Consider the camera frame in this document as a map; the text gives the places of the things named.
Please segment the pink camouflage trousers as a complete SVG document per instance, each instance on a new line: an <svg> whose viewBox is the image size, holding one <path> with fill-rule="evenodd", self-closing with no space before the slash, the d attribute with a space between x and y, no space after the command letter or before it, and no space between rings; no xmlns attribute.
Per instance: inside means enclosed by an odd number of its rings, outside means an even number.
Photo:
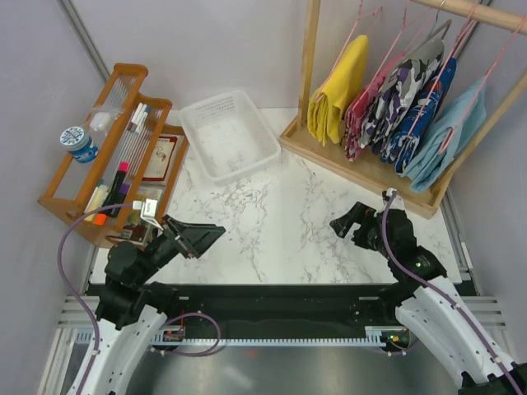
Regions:
<svg viewBox="0 0 527 395"><path fill-rule="evenodd" d="M373 80L362 89L360 94L348 106L344 115L345 133L343 139L345 155L349 161L353 162L356 160L363 151L360 146L361 126L367 110L377 97L388 74L399 64L404 55L405 52L402 51L384 65Z"/></svg>

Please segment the yellow trousers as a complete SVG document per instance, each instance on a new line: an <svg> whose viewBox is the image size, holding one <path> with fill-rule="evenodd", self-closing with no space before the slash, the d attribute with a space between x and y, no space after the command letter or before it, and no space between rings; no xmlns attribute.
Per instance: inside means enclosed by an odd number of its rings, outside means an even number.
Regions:
<svg viewBox="0 0 527 395"><path fill-rule="evenodd" d="M369 43L367 35L356 37L344 50L325 85L310 98L307 127L322 146L340 141L339 123L362 89Z"/></svg>

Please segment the pink hanger of camouflage trousers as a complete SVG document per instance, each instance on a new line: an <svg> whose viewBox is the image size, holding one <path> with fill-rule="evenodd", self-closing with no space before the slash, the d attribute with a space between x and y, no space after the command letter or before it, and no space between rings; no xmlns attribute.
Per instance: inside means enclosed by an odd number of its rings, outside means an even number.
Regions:
<svg viewBox="0 0 527 395"><path fill-rule="evenodd" d="M397 35L392 39L391 45L388 48L384 58L382 59L379 67L373 74L372 78L368 81L368 83L364 87L364 91L360 95L360 99L366 94L369 93L371 90L371 86L374 84L375 80L378 78L380 73L387 68L387 65L391 62L393 55L392 53L395 53L395 57L397 59L401 59L403 54L409 53L409 51L414 47L417 40L422 36L425 29L430 25L431 20L433 19L434 15L437 14L437 12L433 12L430 7L426 7L422 12L417 14L415 17L413 17L411 20L408 19L408 8L410 5L410 1L407 1L404 10L403 10L403 20L402 25L399 29L399 32ZM408 29L414 25L416 22L419 23L419 28L414 31L413 37L409 40L409 42L406 44L406 46L403 48L402 51L396 51L396 47L398 46L398 42L403 37L403 35L408 31Z"/></svg>

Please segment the pink hanger of yellow trousers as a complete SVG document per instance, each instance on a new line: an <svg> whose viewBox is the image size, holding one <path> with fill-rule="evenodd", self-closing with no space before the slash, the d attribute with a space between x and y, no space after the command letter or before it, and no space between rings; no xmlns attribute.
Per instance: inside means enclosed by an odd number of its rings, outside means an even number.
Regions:
<svg viewBox="0 0 527 395"><path fill-rule="evenodd" d="M368 33L373 29L373 26L376 23L376 21L379 19L381 13L383 12L383 8L384 8L383 6L378 6L373 11L368 12L368 13L364 13L363 12L363 5L364 5L364 2L360 1L358 9L357 9L357 17L356 17L356 19L355 19L355 21L354 21L354 23L352 25L352 28L349 31L349 34L348 34L348 36L347 36L347 38L346 38L346 40L345 40L345 42L344 42L344 44L343 44L343 46L342 46L342 48L340 50L338 56L336 57L336 59L335 59L335 61L333 63L333 66L331 67L331 69L329 71L328 76L324 79L324 82L322 83L322 85L319 88L321 91L325 88L325 86L329 82L330 77L333 75L334 70L336 69L336 67L340 63L340 60L343 57L344 52L346 51L348 45L351 43L352 38L354 37L354 35L356 33L357 27L364 20L368 20L368 19L372 18L372 23L370 24L370 27L366 30L366 35L368 35Z"/></svg>

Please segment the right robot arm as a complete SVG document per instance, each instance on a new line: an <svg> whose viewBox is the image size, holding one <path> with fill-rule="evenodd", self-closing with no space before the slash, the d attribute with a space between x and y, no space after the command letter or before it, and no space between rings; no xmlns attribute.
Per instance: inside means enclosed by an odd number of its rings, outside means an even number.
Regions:
<svg viewBox="0 0 527 395"><path fill-rule="evenodd" d="M383 211L357 202L329 223L335 234L387 260L396 282L382 290L379 318L399 322L436 357L460 394L524 394L526 365L514 361L467 307L436 256L418 244L398 197Z"/></svg>

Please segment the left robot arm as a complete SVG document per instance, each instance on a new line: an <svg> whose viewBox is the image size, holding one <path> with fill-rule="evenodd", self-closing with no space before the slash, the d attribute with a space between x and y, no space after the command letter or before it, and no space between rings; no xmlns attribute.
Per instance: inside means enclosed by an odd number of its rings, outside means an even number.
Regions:
<svg viewBox="0 0 527 395"><path fill-rule="evenodd" d="M69 393L126 393L155 334L180 316L176 289L151 278L178 255L200 258L225 232L222 226L190 224L165 215L157 236L144 247L125 241L110 249L104 288L92 311L92 349Z"/></svg>

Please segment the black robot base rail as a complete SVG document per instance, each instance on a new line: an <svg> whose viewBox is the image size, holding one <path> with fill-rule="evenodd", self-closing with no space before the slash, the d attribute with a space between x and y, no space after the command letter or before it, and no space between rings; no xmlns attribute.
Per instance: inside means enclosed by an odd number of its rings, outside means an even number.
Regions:
<svg viewBox="0 0 527 395"><path fill-rule="evenodd" d="M184 321L190 339L330 339L364 337L366 327L398 325L395 308L410 296L401 285L176 285L159 299L169 318Z"/></svg>

